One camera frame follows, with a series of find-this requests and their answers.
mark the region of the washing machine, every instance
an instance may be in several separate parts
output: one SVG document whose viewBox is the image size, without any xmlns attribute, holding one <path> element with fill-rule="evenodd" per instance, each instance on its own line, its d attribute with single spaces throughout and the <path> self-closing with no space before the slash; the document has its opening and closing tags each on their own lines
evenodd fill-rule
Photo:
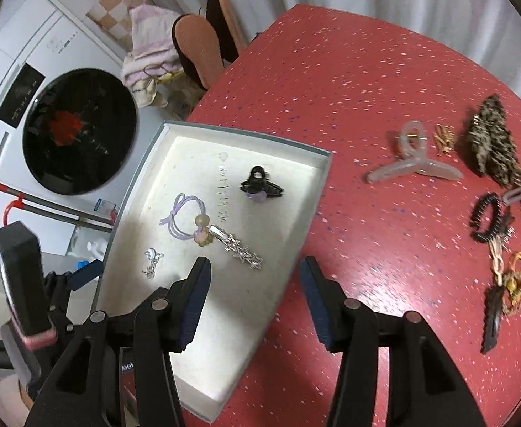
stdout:
<svg viewBox="0 0 521 427">
<path fill-rule="evenodd" d="M 11 6 L 0 30 L 0 182 L 108 215 L 167 113 L 138 109 L 120 64 L 49 0 Z M 11 199 L 0 193 L 0 219 Z M 42 251 L 65 254 L 74 225 L 13 210 L 17 219 Z"/>
</svg>

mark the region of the brown slipper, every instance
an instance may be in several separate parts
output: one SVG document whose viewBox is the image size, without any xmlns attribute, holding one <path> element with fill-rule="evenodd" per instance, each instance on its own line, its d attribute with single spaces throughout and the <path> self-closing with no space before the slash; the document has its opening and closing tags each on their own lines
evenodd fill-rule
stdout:
<svg viewBox="0 0 521 427">
<path fill-rule="evenodd" d="M 222 58 L 234 62 L 247 48 L 247 42 L 229 0 L 207 0 L 205 18 L 217 32 Z"/>
<path fill-rule="evenodd" d="M 186 14 L 173 23 L 172 38 L 187 76 L 209 90 L 225 69 L 215 29 L 201 16 Z"/>
</svg>

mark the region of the speckled red tabletop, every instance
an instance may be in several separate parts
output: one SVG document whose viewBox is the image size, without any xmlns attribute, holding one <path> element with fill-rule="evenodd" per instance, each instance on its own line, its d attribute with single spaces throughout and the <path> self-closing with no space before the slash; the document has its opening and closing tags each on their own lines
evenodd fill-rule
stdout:
<svg viewBox="0 0 521 427">
<path fill-rule="evenodd" d="M 437 123 L 461 130 L 492 93 L 501 96 L 521 162 L 521 100 L 484 69 L 401 27 L 299 5 L 250 45 L 190 120 L 333 152 L 302 254 L 315 255 L 328 277 L 372 309 L 425 316 L 495 427 L 521 398 L 521 313 L 503 322 L 498 347 L 483 356 L 484 290 L 492 274 L 488 248 L 470 238 L 468 219 L 476 198 L 499 187 L 456 154 L 439 159 L 464 173 L 458 182 L 420 175 L 365 182 L 369 170 L 395 160 L 394 137 L 404 123 L 423 121 L 429 136 Z M 513 215 L 511 246 L 521 250 L 519 204 Z M 377 426 L 385 423 L 387 351 L 379 361 Z M 216 425 L 322 425 L 339 364 L 340 355 L 316 338 L 296 272 Z"/>
</svg>

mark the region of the label sticker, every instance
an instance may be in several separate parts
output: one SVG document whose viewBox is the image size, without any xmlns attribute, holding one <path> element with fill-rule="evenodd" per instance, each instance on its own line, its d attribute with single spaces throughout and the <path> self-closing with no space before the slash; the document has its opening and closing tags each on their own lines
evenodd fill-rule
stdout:
<svg viewBox="0 0 521 427">
<path fill-rule="evenodd" d="M 113 202 L 99 199 L 94 206 L 94 211 L 101 214 L 103 217 L 116 220 L 116 204 Z"/>
</svg>

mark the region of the coil hair tie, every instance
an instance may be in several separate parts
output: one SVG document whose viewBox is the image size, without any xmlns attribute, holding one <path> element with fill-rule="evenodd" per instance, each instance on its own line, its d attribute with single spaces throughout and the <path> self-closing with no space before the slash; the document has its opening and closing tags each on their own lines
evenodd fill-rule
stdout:
<svg viewBox="0 0 521 427">
<path fill-rule="evenodd" d="M 486 208 L 492 205 L 492 220 L 490 221 L 490 225 L 487 230 L 484 232 L 478 231 L 480 229 L 482 223 L 482 215 Z M 481 243 L 490 242 L 492 239 L 498 235 L 502 223 L 502 211 L 500 205 L 500 198 L 495 192 L 490 192 L 486 194 L 484 197 L 481 197 L 474 211 L 472 212 L 472 217 L 470 218 L 470 226 L 475 229 L 472 234 L 472 237 L 475 241 Z"/>
<path fill-rule="evenodd" d="M 185 205 L 186 202 L 195 201 L 199 206 L 200 214 L 195 217 L 195 224 L 197 229 L 193 234 L 187 234 L 183 232 L 176 223 L 175 216 L 177 212 Z M 201 199 L 195 196 L 186 196 L 180 193 L 177 195 L 176 200 L 173 202 L 173 208 L 169 212 L 167 218 L 160 220 L 160 225 L 168 225 L 168 231 L 172 237 L 179 239 L 180 241 L 188 241 L 193 239 L 200 247 L 203 247 L 213 242 L 213 236 L 209 233 L 209 216 L 205 213 L 205 204 Z"/>
</svg>

